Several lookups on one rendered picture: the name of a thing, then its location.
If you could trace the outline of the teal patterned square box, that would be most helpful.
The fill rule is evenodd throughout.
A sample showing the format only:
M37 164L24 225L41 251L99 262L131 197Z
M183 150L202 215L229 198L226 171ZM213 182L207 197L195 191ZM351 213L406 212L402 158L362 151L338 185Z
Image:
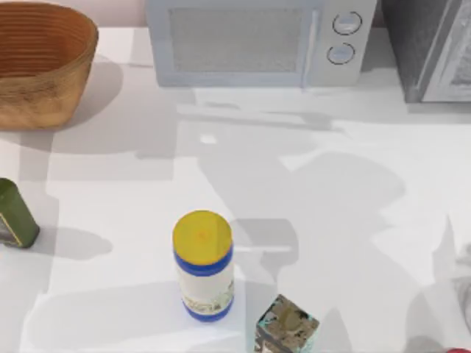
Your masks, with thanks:
M254 353L312 353L319 321L278 294L255 328Z

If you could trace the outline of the microwave knob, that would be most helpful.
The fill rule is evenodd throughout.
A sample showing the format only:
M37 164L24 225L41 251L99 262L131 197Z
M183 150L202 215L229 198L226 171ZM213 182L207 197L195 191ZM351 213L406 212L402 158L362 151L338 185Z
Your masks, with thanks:
M355 57L355 48L349 43L331 46L327 51L327 59L333 65L345 65Z
M343 36L353 35L361 28L362 22L357 12L340 13L333 20L333 30Z

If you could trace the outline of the green bottle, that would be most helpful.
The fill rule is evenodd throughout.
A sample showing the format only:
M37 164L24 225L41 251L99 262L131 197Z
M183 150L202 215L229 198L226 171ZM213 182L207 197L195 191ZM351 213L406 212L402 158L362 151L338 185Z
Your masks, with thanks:
M17 185L0 178L0 243L20 249L30 248L40 227L32 216Z

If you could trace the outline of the yellow-lidded blue white can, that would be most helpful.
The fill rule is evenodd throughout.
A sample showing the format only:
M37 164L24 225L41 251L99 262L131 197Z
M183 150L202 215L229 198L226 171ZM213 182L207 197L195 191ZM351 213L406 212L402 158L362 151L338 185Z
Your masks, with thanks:
M230 311L235 297L233 234L218 213L194 210L172 231L181 300L190 316L214 322Z

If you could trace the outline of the pale microwave oven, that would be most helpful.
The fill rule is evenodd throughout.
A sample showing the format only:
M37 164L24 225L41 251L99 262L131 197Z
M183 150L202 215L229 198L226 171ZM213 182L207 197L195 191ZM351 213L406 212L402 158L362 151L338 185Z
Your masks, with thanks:
M300 87L311 15L319 11L308 88L354 85L361 72L378 0L146 0L146 22L163 87ZM333 30L340 13L357 12L361 28ZM349 43L345 65L327 59Z

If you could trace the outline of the brown wooden basket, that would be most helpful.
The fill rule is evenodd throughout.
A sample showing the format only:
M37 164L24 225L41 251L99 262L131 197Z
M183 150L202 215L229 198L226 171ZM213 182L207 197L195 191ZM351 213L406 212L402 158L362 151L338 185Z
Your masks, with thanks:
M98 41L96 23L71 7L0 1L0 131L68 123Z

